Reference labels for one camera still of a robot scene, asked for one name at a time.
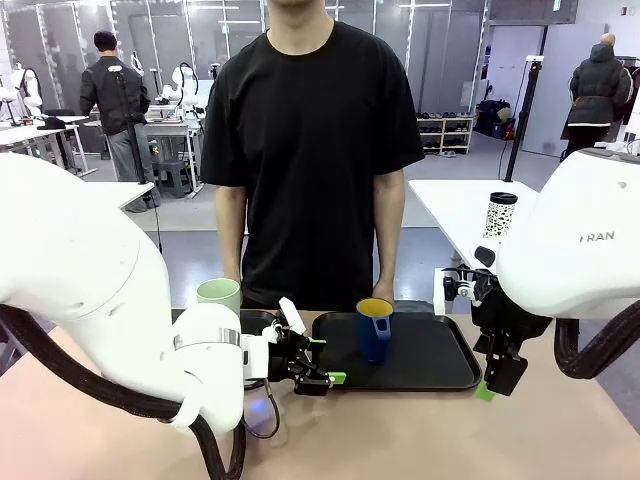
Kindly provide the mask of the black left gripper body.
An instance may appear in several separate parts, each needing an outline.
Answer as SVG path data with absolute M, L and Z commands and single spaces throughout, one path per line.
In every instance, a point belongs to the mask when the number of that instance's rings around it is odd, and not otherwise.
M 291 370 L 291 365 L 296 360 L 297 352 L 296 340 L 291 336 L 284 336 L 275 343 L 269 343 L 267 380 L 273 383 L 294 380 L 297 373 Z

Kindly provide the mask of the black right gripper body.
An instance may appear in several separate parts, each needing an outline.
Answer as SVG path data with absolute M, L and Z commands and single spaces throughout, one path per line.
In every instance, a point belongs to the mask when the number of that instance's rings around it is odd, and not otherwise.
M 509 299 L 500 287 L 491 290 L 479 306 L 471 306 L 472 323 L 480 329 L 477 345 L 490 345 L 495 339 L 507 339 L 514 345 L 540 337 L 550 318 L 533 315 Z

